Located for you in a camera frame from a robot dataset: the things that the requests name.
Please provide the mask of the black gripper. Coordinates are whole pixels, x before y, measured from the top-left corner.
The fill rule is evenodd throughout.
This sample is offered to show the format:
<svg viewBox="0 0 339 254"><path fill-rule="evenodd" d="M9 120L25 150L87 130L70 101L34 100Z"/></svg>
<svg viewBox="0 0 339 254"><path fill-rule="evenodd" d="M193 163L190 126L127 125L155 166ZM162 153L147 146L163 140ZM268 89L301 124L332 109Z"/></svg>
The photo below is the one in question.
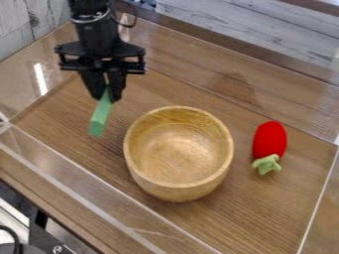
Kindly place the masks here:
<svg viewBox="0 0 339 254"><path fill-rule="evenodd" d="M111 102L122 98L129 74L145 74L146 50L126 42L114 18L73 18L79 39L55 47L62 70L81 71L91 97L102 99L106 90L103 71L109 76Z"/></svg>

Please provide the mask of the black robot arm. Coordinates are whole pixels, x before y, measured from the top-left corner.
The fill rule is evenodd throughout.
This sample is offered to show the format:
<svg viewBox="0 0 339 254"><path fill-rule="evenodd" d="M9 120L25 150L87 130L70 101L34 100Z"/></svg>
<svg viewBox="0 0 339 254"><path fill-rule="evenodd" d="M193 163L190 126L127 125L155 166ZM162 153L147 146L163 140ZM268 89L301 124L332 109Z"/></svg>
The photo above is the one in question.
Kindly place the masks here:
<svg viewBox="0 0 339 254"><path fill-rule="evenodd" d="M117 19L115 0L69 0L79 39L55 47L61 69L77 71L91 97L114 103L122 98L130 74L146 73L146 50L126 42Z"/></svg>

